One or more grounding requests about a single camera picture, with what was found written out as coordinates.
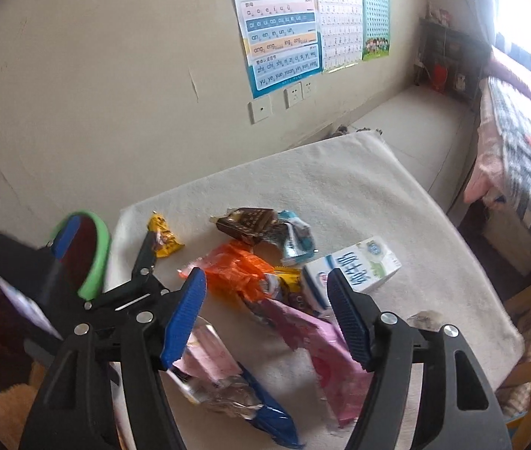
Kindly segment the white blue milk carton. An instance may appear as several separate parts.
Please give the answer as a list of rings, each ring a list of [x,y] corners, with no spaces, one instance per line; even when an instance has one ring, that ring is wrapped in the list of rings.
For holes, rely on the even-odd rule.
[[[317,316],[331,312],[327,279],[339,268],[353,291],[366,293],[383,285],[402,267],[396,254],[378,236],[370,237],[306,263],[301,269],[304,295]]]

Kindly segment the orange plastic wrapper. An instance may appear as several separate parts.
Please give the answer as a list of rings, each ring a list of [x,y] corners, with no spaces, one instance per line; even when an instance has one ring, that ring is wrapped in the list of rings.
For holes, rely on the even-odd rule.
[[[275,267],[252,252],[243,242],[233,240],[191,261],[178,274],[187,278],[194,268],[204,271],[208,290],[222,299],[238,297],[255,303],[267,298],[263,282]]]

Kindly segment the white wall socket left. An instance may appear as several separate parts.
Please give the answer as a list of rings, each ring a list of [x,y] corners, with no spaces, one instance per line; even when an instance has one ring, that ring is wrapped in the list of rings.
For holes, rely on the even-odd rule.
[[[273,114],[272,102],[269,96],[260,96],[248,104],[249,116],[252,124],[257,124]]]

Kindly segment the blue pinyin wall poster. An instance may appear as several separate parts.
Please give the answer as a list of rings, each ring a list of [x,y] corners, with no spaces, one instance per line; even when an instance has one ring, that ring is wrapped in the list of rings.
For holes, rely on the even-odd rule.
[[[234,0],[254,98],[323,71],[317,0]]]

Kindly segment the pale pink sachet wrapper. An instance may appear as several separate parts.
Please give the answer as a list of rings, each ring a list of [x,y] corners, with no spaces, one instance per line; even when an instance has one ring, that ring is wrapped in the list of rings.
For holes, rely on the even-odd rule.
[[[190,377],[214,384],[242,373],[240,365],[209,323],[194,325],[182,358],[175,361],[173,367]]]

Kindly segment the brown chocolate wrapper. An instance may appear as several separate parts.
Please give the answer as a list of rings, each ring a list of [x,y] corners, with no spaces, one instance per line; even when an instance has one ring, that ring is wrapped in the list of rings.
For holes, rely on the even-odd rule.
[[[260,243],[277,220],[274,209],[260,207],[231,208],[223,216],[210,217],[220,232],[251,246]]]

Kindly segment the white wall socket right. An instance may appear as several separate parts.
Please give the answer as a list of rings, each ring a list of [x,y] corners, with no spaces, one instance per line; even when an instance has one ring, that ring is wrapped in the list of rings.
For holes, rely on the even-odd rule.
[[[302,80],[302,96],[306,100],[315,93],[315,84],[311,78],[306,78]]]

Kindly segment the white wall socket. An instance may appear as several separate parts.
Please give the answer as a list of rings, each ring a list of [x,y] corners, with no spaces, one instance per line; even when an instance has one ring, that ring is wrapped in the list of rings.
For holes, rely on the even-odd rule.
[[[306,100],[315,93],[315,84],[311,78],[306,78],[302,80],[302,96]]]
[[[303,101],[302,82],[296,81],[287,86],[284,90],[284,98],[286,108],[290,109],[293,106]]]
[[[269,96],[260,96],[248,104],[249,116],[252,124],[257,124],[273,114],[272,102]]]

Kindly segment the blue foil snack bag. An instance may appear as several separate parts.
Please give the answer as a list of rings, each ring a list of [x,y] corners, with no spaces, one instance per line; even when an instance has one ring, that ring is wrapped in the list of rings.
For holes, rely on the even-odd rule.
[[[208,322],[199,317],[194,325],[197,323]],[[189,402],[214,413],[245,420],[257,430],[268,434],[279,446],[302,449],[304,445],[300,442],[294,420],[288,411],[239,361],[236,362],[242,373],[218,384],[190,377],[173,366],[167,374]]]

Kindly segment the grey slippers on floor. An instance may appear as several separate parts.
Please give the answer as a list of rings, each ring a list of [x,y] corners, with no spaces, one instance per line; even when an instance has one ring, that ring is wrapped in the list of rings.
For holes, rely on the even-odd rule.
[[[358,128],[353,125],[341,125],[338,128],[334,129],[334,131],[331,132],[330,135],[328,135],[328,138],[339,137],[357,132],[375,132],[378,135],[383,135],[383,131],[381,129],[372,129],[369,127]]]

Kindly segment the crushed paper cup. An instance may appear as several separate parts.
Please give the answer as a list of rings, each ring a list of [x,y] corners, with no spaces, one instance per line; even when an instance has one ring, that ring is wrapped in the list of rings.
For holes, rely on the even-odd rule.
[[[437,332],[444,325],[444,317],[437,311],[420,311],[407,319],[407,324],[417,329]]]

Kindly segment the yellow black snack wrapper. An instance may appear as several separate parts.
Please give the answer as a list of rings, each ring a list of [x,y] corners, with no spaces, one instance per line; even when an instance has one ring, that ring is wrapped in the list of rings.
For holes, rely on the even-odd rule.
[[[276,267],[273,273],[267,273],[261,283],[264,292],[287,306],[303,312],[309,312],[311,307],[304,295],[301,285],[300,270],[293,267]]]

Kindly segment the light blue silver wrapper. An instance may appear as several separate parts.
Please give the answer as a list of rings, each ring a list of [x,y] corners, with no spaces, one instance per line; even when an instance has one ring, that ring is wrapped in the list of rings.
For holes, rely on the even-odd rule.
[[[310,225],[288,209],[277,212],[264,240],[279,249],[281,264],[286,267],[304,263],[317,253]]]

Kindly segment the small yellow candy wrapper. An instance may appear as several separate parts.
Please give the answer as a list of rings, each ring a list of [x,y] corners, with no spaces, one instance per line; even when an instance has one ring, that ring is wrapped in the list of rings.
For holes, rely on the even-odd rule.
[[[153,212],[148,220],[147,230],[154,235],[153,250],[157,258],[168,258],[184,248],[161,213]]]

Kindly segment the pink snack wrapper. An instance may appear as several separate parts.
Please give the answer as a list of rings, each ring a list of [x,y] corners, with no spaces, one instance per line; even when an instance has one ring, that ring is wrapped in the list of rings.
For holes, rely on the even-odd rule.
[[[340,328],[271,298],[258,305],[291,350],[307,351],[336,426],[344,429],[354,424],[373,375],[353,360]]]

